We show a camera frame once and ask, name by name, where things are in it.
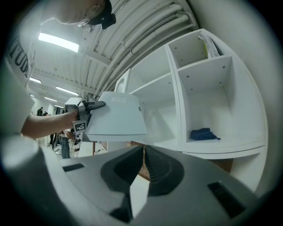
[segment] fluorescent light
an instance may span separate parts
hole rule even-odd
[[[71,91],[69,91],[69,90],[62,89],[62,88],[60,88],[60,87],[56,87],[56,89],[61,90],[61,91],[64,91],[64,92],[67,92],[67,93],[70,93],[70,94],[73,94],[73,95],[76,95],[76,96],[79,95],[79,94],[74,93],[74,92],[71,92]]]
[[[62,109],[64,109],[64,107],[61,107],[61,106],[58,106],[58,105],[54,105],[55,107],[58,107],[58,108],[62,108]]]
[[[53,99],[50,99],[50,98],[47,98],[47,97],[45,97],[45,99],[57,102],[56,100],[53,100]]]
[[[55,37],[53,35],[40,33],[38,39],[41,40],[41,41],[46,41],[48,43],[52,43],[54,45],[58,45],[58,46],[64,47],[66,49],[70,49],[70,50],[72,50],[72,51],[74,51],[76,53],[79,50],[79,45],[78,44],[73,43],[71,41],[67,41],[67,40],[65,40],[63,38]]]
[[[33,81],[33,82],[36,82],[36,83],[41,84],[41,81],[40,81],[40,80],[38,80],[38,79],[30,78],[30,81]]]

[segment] white shelf unit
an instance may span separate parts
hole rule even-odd
[[[220,56],[207,58],[201,32]],[[255,191],[267,153],[266,113],[251,74],[224,42],[204,29],[193,31],[147,56],[117,85],[122,79],[120,90],[137,96],[148,130],[136,142],[205,159],[233,158],[231,175]],[[191,140],[191,131],[201,128],[221,140]]]
[[[166,46],[154,51],[116,83],[116,90],[135,95],[140,103],[147,136],[135,142],[177,149],[181,144],[177,115],[176,79]]]
[[[163,75],[131,92],[141,106],[147,129],[147,136],[139,143],[159,147],[176,147],[178,127],[176,105],[171,73]]]
[[[189,56],[199,53],[202,47],[195,44],[199,33],[184,35],[168,45],[179,92],[183,151],[218,154],[264,146],[261,102],[246,68],[230,54],[179,66],[175,43],[192,44],[194,51],[188,52]],[[221,140],[190,139],[191,131],[201,128],[210,128]]]
[[[169,72],[166,48],[162,46],[131,69],[126,93],[131,93]]]

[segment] ceiling pipe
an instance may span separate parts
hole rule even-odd
[[[135,7],[131,9],[132,12],[131,12],[128,16],[130,16],[134,11],[136,11],[137,9],[139,9],[140,7],[142,7],[143,4],[146,3],[146,1],[147,1],[147,0],[140,0],[140,1],[138,2],[138,4],[135,4]],[[125,20],[127,20],[128,16],[127,16],[127,17],[124,16],[123,19],[122,19],[122,18],[119,19],[119,24],[117,24],[115,27],[113,27],[112,35],[109,36],[108,41],[107,41],[106,43],[109,43],[110,40],[112,39],[112,37],[115,35],[115,33],[120,30],[120,27],[121,27],[122,24],[125,22]],[[105,31],[106,31],[106,30],[103,30],[103,33],[101,34],[98,43],[100,43],[100,40],[102,39],[102,36],[104,35],[104,32],[105,32]],[[104,50],[105,50],[106,46],[107,46],[107,45],[105,45],[105,46],[100,50],[101,54],[104,53]]]
[[[159,5],[157,5],[156,7],[153,8],[153,10],[149,11],[148,13],[146,13],[145,15],[143,15],[138,21],[136,21],[128,30],[127,30],[127,34],[125,34],[121,40],[122,42],[118,43],[117,45],[114,46],[113,48],[113,53],[115,53],[116,49],[120,46],[121,43],[124,42],[125,38],[134,30],[134,28],[138,27],[143,21],[146,20],[146,18],[150,17],[153,13],[155,13],[156,11],[164,8],[165,6],[168,6],[169,4],[171,4],[173,1],[170,0],[170,1],[167,1],[167,2],[164,2],[162,4],[159,3]]]
[[[102,75],[101,80],[98,84],[97,90],[95,92],[95,95],[98,96],[99,90],[103,86],[104,82],[108,78],[109,74],[113,70],[113,67],[115,64],[117,64],[120,60],[120,57],[122,54],[135,42],[136,39],[138,39],[139,36],[141,36],[144,32],[146,32],[149,28],[154,26],[156,23],[160,22],[164,18],[168,17],[169,15],[176,13],[178,11],[181,11],[182,7],[180,5],[173,4],[170,6],[170,8],[160,14],[158,14],[155,18],[153,18],[150,22],[143,25],[119,50],[119,52],[115,55],[114,59],[110,63],[110,65],[107,67],[107,70]]]
[[[110,78],[106,83],[104,84],[99,96],[102,94],[102,92],[106,89],[109,82],[117,75],[117,73],[125,66],[125,64],[144,46],[146,46],[148,43],[150,43],[154,38],[156,38],[158,35],[162,34],[163,32],[181,24],[189,20],[189,17],[187,15],[182,15],[181,17],[168,22],[167,24],[161,26],[160,28],[156,29],[154,32],[152,32],[149,36],[144,38],[139,44],[134,47],[126,57],[123,58],[123,60],[120,62],[119,66],[113,71]]]
[[[138,57],[136,57],[118,76],[117,78],[115,78],[111,84],[108,86],[107,90],[109,90],[109,88],[111,88],[111,86],[113,85],[113,83],[117,82],[117,80],[132,66],[134,65],[143,55],[145,55],[148,51],[150,51],[151,49],[153,49],[154,47],[156,47],[158,44],[164,42],[165,40],[168,40],[170,37],[178,34],[179,32],[182,32],[183,30],[189,29],[191,27],[194,27],[193,24],[184,26],[182,28],[179,28],[173,32],[171,32],[170,34],[164,36],[163,38],[161,38],[160,40],[158,40],[158,42],[155,42],[154,44],[152,44],[150,47],[148,47],[146,50],[144,50],[141,54],[139,54]]]

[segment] blue cloth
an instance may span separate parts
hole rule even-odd
[[[62,158],[70,158],[70,146],[67,137],[61,137]]]
[[[191,139],[194,140],[206,140],[206,139],[218,139],[220,140],[221,138],[218,138],[216,135],[214,135],[211,131],[210,128],[202,128],[199,130],[192,130]]]

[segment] shelf board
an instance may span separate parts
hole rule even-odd
[[[137,96],[140,102],[156,102],[174,98],[171,73],[163,75],[130,92]]]
[[[192,152],[196,154],[227,154],[233,152],[242,152],[252,150],[265,145],[260,137],[254,138],[233,138],[221,137],[221,140],[188,140],[184,152]]]
[[[178,74],[187,94],[223,87],[230,62],[230,56],[218,56],[179,68]]]

